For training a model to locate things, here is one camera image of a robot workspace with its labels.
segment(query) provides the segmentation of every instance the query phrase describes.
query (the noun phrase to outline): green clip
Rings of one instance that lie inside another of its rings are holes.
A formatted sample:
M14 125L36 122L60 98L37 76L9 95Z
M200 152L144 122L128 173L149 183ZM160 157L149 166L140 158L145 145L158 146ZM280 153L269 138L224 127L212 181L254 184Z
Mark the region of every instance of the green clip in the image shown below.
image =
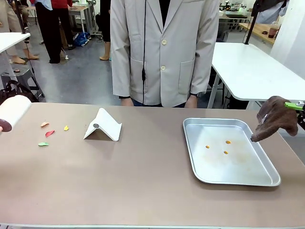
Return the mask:
M296 111L302 111L302 109L303 109L302 107L297 106L296 104L288 103L288 102L285 103L285 107L288 107L290 109L294 109Z

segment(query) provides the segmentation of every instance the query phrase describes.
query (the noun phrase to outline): red jacket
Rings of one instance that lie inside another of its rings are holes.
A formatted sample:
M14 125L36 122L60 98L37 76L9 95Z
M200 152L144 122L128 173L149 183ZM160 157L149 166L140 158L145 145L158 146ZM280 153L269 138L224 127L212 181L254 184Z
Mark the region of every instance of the red jacket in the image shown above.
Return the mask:
M68 5L72 6L72 0L51 0L51 3L54 9L67 8Z

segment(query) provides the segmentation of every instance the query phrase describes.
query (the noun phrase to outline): silver tray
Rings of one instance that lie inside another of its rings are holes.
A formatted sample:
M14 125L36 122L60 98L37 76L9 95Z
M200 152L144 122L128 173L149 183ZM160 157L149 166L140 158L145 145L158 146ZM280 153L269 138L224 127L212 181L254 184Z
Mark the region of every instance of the silver tray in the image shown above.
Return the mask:
M187 118L183 128L193 172L202 182L268 187L281 183L260 144L251 142L252 131L245 122Z

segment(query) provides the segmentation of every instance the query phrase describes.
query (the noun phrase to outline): black shoe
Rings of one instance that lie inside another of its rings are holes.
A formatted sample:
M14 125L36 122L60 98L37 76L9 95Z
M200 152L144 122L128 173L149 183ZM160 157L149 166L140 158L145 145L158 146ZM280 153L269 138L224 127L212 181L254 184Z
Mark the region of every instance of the black shoe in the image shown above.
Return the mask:
M61 62L61 60L59 59L59 60L50 60L49 61L49 63L60 63Z
M75 45L74 44L68 44L68 50L73 50L75 49Z

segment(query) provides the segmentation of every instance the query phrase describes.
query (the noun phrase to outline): white roll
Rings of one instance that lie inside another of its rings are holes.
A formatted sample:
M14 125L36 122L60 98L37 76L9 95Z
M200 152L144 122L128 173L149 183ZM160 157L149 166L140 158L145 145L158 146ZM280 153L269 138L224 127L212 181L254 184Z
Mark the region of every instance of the white roll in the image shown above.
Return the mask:
M5 100L0 105L0 127L3 128L2 131L11 131L30 106L31 101L23 95L16 95Z

